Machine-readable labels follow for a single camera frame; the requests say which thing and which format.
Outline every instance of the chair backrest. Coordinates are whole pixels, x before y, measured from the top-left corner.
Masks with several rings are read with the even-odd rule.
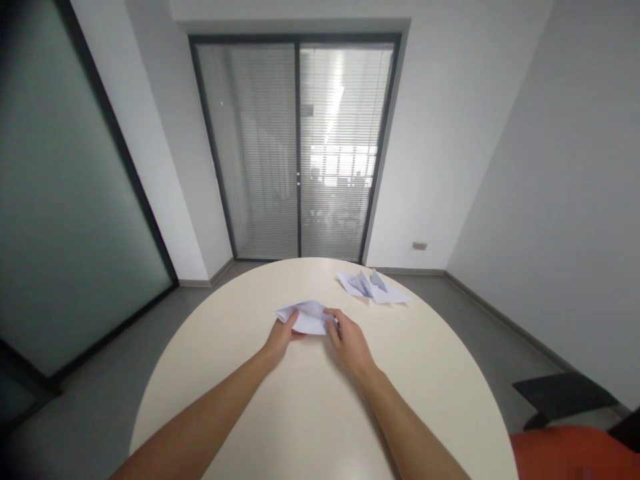
[[[609,434],[634,452],[640,453],[640,407],[611,428]]]

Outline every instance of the white oval table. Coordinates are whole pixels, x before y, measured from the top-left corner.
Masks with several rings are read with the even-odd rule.
[[[376,305],[348,295],[336,272],[360,270],[371,273],[339,260],[284,260],[212,293],[160,357],[130,452],[252,356],[264,344],[276,309],[317,300],[360,324],[378,366],[472,479],[516,479],[505,424],[468,350],[430,306],[388,277],[410,303]],[[204,478],[393,478],[377,430],[334,364],[328,340],[309,337],[290,344]]]

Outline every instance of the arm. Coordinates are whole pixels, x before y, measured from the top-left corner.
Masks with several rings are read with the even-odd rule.
[[[333,323],[327,322],[331,342],[370,404],[402,479],[468,480],[458,462],[376,366],[360,326],[340,310],[327,309],[325,313],[338,322],[339,334]]]
[[[125,479],[200,479],[262,380],[284,356],[296,311],[286,323],[276,320],[258,353],[198,398],[156,432],[111,477]]]

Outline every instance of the hand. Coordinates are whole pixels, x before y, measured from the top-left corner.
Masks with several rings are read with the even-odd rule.
[[[333,322],[328,321],[327,331],[340,362],[357,382],[362,383],[377,370],[377,366],[360,326],[342,310],[326,309],[325,313],[333,315],[338,322],[339,330],[336,330]]]
[[[266,355],[268,361],[271,363],[271,369],[280,363],[282,357],[285,356],[287,346],[291,340],[305,338],[304,333],[299,333],[293,330],[293,324],[298,319],[298,310],[293,312],[288,318],[286,323],[282,323],[280,320],[276,320],[269,332],[267,342],[262,347],[262,352]]]

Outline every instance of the folded paper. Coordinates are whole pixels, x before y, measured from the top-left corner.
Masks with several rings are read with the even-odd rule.
[[[282,323],[286,322],[293,312],[298,310],[298,318],[293,324],[293,329],[309,335],[326,335],[327,320],[334,321],[333,315],[324,313],[326,307],[314,300],[294,303],[275,311],[275,316]]]
[[[358,275],[338,272],[338,278],[347,293],[354,297],[370,298],[376,303],[406,303],[411,301],[400,290],[386,284],[376,270],[371,274],[371,280],[362,271]]]

